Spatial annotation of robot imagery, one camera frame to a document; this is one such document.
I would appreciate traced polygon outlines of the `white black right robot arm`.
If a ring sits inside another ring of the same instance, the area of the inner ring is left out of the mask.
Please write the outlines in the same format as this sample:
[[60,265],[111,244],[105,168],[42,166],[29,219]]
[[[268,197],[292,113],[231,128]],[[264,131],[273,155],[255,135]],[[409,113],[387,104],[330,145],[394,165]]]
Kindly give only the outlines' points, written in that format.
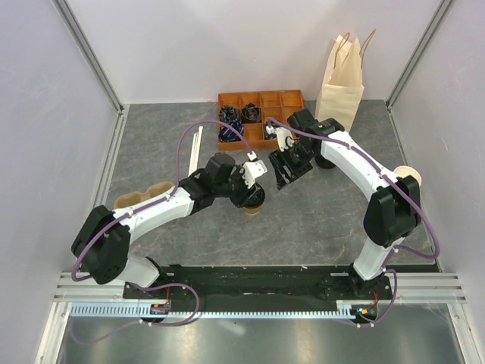
[[353,297],[365,298],[382,277],[391,249],[421,223],[416,210],[421,202],[418,180],[385,168],[355,143],[338,121],[318,121],[306,108],[293,113],[288,124],[268,118],[265,129],[278,143],[269,155],[277,189],[318,165],[323,169],[337,167],[364,194],[368,201],[363,220],[367,239],[349,267],[346,286]]

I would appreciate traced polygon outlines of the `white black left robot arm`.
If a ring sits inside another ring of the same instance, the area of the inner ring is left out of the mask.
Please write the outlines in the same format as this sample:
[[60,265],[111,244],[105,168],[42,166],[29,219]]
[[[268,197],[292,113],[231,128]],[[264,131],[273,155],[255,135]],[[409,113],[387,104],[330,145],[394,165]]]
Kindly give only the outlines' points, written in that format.
[[81,281],[77,272],[84,268],[97,284],[120,279],[138,285],[150,298],[160,297],[167,286],[161,268],[149,257],[131,256],[130,245],[168,222],[208,208],[217,198],[228,198],[240,209],[259,208],[265,194],[257,179],[267,171],[255,153],[238,165],[218,152],[204,168],[158,196],[115,210],[95,207],[71,246],[77,259],[72,279]]

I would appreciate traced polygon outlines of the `kraft paper bag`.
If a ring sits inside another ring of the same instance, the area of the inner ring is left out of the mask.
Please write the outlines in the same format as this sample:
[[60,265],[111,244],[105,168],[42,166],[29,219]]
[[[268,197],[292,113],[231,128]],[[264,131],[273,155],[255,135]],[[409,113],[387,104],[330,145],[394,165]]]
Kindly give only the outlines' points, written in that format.
[[365,89],[362,76],[365,53],[374,34],[371,32],[364,42],[358,38],[351,40],[350,33],[335,38],[316,100],[317,120],[333,118],[345,131],[351,130]]

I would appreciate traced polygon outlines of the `stack of paper cups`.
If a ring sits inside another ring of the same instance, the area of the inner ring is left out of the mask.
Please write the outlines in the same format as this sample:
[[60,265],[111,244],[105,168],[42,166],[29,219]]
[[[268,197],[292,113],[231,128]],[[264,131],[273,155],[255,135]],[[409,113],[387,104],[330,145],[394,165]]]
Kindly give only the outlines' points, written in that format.
[[417,182],[418,185],[422,185],[422,178],[418,171],[416,171],[413,167],[408,165],[400,165],[396,167],[393,172],[401,178],[412,176]]

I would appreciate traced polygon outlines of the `black cup lid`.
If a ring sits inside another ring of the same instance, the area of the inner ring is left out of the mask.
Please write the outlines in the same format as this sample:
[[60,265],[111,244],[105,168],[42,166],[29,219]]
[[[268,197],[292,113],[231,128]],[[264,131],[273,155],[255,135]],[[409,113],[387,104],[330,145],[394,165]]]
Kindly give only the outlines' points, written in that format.
[[255,183],[249,190],[249,197],[246,200],[244,207],[247,209],[260,208],[263,205],[265,198],[266,194],[263,187],[260,184]]

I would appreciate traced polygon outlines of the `single paper cup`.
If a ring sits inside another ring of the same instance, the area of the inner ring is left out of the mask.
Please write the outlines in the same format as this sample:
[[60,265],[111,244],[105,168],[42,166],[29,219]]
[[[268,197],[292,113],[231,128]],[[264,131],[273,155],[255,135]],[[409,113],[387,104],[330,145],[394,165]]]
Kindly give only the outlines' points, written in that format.
[[256,215],[261,211],[261,206],[258,207],[244,207],[243,210],[248,215]]

